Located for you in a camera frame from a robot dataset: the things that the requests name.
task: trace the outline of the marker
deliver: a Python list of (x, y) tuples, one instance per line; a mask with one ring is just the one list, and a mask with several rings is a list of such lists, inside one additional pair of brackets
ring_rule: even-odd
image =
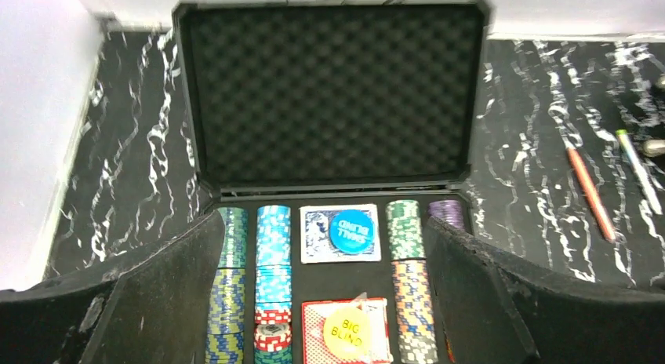
[(589, 201), (591, 211), (596, 216), (596, 221), (598, 222), (598, 226), (600, 227), (603, 236), (605, 236), (607, 241), (614, 243), (616, 241), (614, 225), (609, 219), (607, 210), (601, 202), (601, 197), (598, 196), (598, 191), (596, 191), (594, 181), (592, 181), (591, 176), (589, 176), (587, 167), (584, 165), (580, 154), (572, 146), (572, 144), (566, 143), (565, 148), (568, 152), (568, 157), (572, 164), (572, 168), (575, 170), (575, 174), (577, 174), (577, 180), (580, 182), (582, 190), (584, 190), (584, 194), (587, 195), (587, 201)]
[(656, 190), (654, 190), (653, 186), (651, 186), (651, 182), (649, 182), (649, 174), (642, 165), (638, 153), (635, 151), (635, 147), (633, 147), (633, 144), (630, 142), (628, 132), (626, 130), (617, 130), (616, 135), (619, 137), (621, 147), (623, 147), (623, 150), (626, 152), (628, 162), (633, 168), (635, 176), (638, 177), (638, 181), (642, 186), (642, 191), (644, 192), (646, 199), (649, 201), (651, 209), (656, 215), (663, 215), (663, 210), (660, 208), (660, 202), (658, 201)]

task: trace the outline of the yellow poker chip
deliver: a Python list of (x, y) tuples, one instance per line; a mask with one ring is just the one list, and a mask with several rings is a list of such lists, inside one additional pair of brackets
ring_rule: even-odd
[(372, 327), (367, 314), (356, 307), (334, 311), (323, 325), (323, 340), (340, 359), (359, 359), (367, 355)]

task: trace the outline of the poker chip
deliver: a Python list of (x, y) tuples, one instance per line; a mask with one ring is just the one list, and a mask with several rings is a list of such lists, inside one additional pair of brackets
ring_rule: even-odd
[(257, 303), (281, 303), (288, 301), (291, 301), (291, 275), (257, 275)]
[(247, 211), (236, 207), (217, 209), (224, 220), (224, 244), (218, 268), (244, 268), (247, 243)]
[(291, 309), (257, 310), (254, 313), (254, 323), (260, 325), (274, 325), (291, 322)]
[(274, 277), (280, 275), (291, 275), (291, 266), (290, 265), (272, 265), (272, 266), (261, 266), (256, 268), (257, 277)]
[(461, 231), (465, 230), (462, 205), (456, 199), (446, 199), (430, 203), (429, 213), (430, 216), (437, 217)]
[(254, 330), (254, 348), (259, 351), (281, 351), (291, 344), (291, 339), (291, 326), (288, 323), (258, 325)]
[(254, 308), (254, 323), (274, 325), (291, 322), (291, 302), (258, 303)]
[(292, 364), (293, 354), (291, 346), (280, 351), (263, 351), (254, 348), (254, 364)]
[[(362, 311), (369, 319), (348, 314), (343, 309)], [(301, 334), (304, 346), (302, 362), (304, 364), (352, 364), (372, 363), (389, 364), (399, 362), (391, 354), (388, 339), (387, 300), (381, 297), (362, 300), (327, 300), (308, 301), (302, 303), (301, 329), (294, 333)], [(360, 344), (360, 337), (369, 328), (370, 339), (365, 340), (369, 347), (356, 351), (344, 347), (343, 342)], [(331, 335), (337, 343), (331, 343)], [(342, 359), (342, 356), (353, 355), (354, 359)]]
[(371, 340), (371, 319), (355, 305), (337, 308), (325, 318), (323, 341), (330, 353), (342, 361), (371, 356)]
[(205, 340), (207, 362), (242, 363), (245, 340), (243, 333), (208, 334)]
[(402, 362), (438, 362), (427, 264), (403, 260), (391, 266)]
[(339, 212), (330, 222), (330, 241), (346, 254), (364, 253), (374, 242), (372, 218), (359, 209)]
[(412, 200), (390, 202), (386, 213), (392, 260), (424, 258), (425, 249), (418, 202)]
[(263, 206), (256, 227), (256, 266), (291, 264), (291, 209)]
[(258, 325), (254, 331), (254, 342), (258, 344), (277, 344), (291, 340), (291, 326), (288, 323)]
[(208, 333), (229, 334), (244, 330), (245, 269), (218, 269), (210, 290)]
[(404, 364), (434, 364), (438, 362), (434, 333), (400, 333), (398, 346)]

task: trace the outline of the blue poker chip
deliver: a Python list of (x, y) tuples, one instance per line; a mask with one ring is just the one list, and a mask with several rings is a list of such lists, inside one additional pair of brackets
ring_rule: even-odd
[(291, 266), (288, 264), (259, 266), (256, 268), (256, 276), (283, 276), (291, 275)]
[(280, 311), (291, 309), (291, 301), (282, 301), (277, 303), (256, 303), (254, 305), (255, 311)]
[(256, 302), (279, 303), (291, 301), (291, 276), (257, 277)]
[(347, 254), (365, 252), (374, 241), (372, 218), (357, 209), (338, 213), (330, 223), (330, 241)]
[(414, 326), (414, 325), (408, 325), (408, 324), (404, 323), (402, 326), (403, 326), (402, 329), (406, 329), (406, 331), (408, 331), (410, 333), (414, 333), (414, 334), (422, 333), (423, 329), (425, 329), (426, 331), (428, 331), (430, 333), (434, 332), (434, 325), (431, 325), (431, 324), (423, 324), (423, 325)]
[(289, 266), (291, 264), (291, 245), (288, 242), (257, 243), (256, 266)]

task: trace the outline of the poker chip case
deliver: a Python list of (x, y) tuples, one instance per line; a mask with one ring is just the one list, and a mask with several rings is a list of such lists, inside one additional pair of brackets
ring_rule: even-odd
[[(416, 200), (420, 216), (443, 198), (471, 204), (459, 185), (468, 162), (486, 0), (181, 2), (173, 14), (197, 179), (213, 195), (204, 213), (291, 209), (293, 362), (303, 362), (300, 305), (388, 299), (396, 334), (391, 257), (380, 224), (380, 262), (300, 263), (299, 208)], [(256, 224), (246, 244), (245, 355), (253, 362)], [(439, 362), (446, 362), (432, 283)]]

